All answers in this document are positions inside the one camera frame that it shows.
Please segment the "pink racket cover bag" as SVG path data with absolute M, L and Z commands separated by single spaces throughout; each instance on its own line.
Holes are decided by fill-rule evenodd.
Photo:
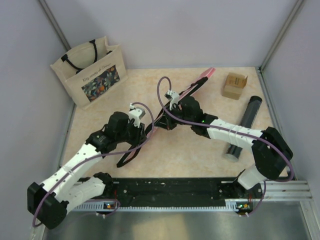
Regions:
M 214 71 L 215 69 L 213 67 L 207 69 L 198 77 L 196 81 L 191 83 L 185 90 L 179 93 L 180 97 L 179 97 L 178 104 L 177 105 L 175 104 L 173 106 L 173 109 L 178 107 L 182 108 L 185 111 L 185 121 L 199 122 L 201 117 L 205 115 L 203 111 L 200 109 L 199 103 L 192 97 L 192 95 L 195 92 L 197 92 L 201 87 L 204 86 L 204 84 L 213 75 Z M 166 108 L 169 108 L 169 106 L 170 106 L 170 101 L 168 101 L 168 103 L 164 105 L 163 110 L 165 110 L 167 113 L 169 112 L 166 110 Z M 147 139 L 153 134 L 154 131 L 159 129 L 159 127 L 155 127 L 155 121 L 159 119 L 161 116 L 162 116 L 162 110 L 159 112 L 154 122 L 151 123 L 151 132 L 148 134 Z M 116 164 L 117 168 L 121 168 L 124 165 L 128 164 L 130 161 L 132 161 L 139 154 L 141 149 L 137 151 L 131 151 L 129 148 L 128 150 L 129 152 L 125 153 Z

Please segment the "black shuttlecock tube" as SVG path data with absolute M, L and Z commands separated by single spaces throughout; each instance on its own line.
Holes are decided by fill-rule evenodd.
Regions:
M 250 97 L 247 107 L 240 121 L 240 126 L 245 128 L 252 127 L 262 102 L 263 100 L 259 96 L 253 95 Z M 241 152 L 241 147 L 230 144 L 226 150 L 225 157 L 232 162 L 237 162 L 239 160 Z

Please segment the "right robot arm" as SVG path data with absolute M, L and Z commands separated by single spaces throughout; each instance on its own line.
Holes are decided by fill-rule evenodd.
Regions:
M 285 167 L 293 167 L 290 163 L 293 152 L 277 129 L 257 130 L 228 123 L 204 113 L 192 96 L 180 98 L 176 92 L 168 91 L 165 97 L 169 104 L 162 107 L 162 124 L 167 130 L 188 125 L 199 136 L 224 141 L 252 153 L 254 164 L 242 171 L 233 185 L 237 197 L 245 198 L 256 184 L 276 181 Z

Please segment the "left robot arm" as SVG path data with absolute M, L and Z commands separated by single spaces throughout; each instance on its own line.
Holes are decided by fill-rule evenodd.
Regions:
M 98 173 L 80 186 L 75 183 L 107 154 L 114 154 L 118 144 L 128 143 L 137 148 L 147 139 L 141 119 L 145 111 L 133 108 L 129 113 L 114 112 L 102 129 L 89 135 L 77 153 L 57 172 L 27 188 L 27 210 L 33 215 L 33 227 L 39 221 L 52 230 L 67 214 L 87 200 L 101 196 L 109 198 L 114 191 L 110 176 Z

